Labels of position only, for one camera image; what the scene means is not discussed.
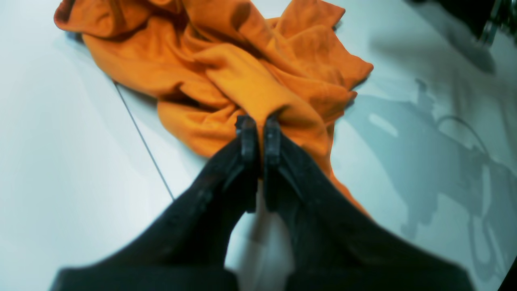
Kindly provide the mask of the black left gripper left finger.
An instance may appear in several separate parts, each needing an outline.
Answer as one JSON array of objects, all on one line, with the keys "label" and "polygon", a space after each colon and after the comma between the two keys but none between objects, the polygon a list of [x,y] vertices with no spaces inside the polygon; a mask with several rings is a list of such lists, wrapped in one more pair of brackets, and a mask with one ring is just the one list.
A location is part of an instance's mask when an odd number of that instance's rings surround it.
[{"label": "black left gripper left finger", "polygon": [[237,137],[140,236],[108,258],[64,268],[52,291],[237,291],[225,269],[232,230],[256,209],[256,123],[238,116]]}]

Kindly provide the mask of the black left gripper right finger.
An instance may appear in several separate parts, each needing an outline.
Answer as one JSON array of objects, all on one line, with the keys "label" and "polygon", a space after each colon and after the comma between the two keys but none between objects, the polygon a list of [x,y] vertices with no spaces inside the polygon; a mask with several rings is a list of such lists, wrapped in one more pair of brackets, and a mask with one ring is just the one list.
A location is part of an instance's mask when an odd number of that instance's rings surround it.
[{"label": "black left gripper right finger", "polygon": [[264,127],[264,196],[287,226],[295,269],[287,291],[472,291],[467,272],[368,218],[309,154]]}]

